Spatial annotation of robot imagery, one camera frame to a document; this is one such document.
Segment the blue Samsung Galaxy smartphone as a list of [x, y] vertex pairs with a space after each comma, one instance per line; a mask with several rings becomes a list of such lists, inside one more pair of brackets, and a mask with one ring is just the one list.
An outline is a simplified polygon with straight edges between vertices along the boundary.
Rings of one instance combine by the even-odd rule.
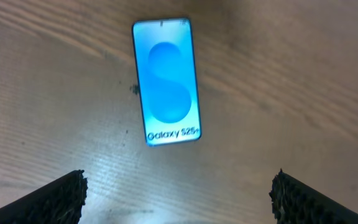
[[147, 145], [198, 140], [202, 130], [190, 20], [136, 21], [132, 38]]

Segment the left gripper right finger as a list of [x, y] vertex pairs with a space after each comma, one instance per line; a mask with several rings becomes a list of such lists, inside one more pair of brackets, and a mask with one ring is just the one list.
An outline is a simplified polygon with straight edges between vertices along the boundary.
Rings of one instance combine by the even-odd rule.
[[282, 170], [269, 192], [277, 224], [358, 224], [349, 210]]

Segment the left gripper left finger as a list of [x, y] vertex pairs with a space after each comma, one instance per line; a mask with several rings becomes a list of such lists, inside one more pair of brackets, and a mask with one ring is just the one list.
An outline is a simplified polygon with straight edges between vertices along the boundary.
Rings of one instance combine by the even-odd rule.
[[74, 170], [0, 208], [0, 224], [77, 224], [85, 205], [87, 178]]

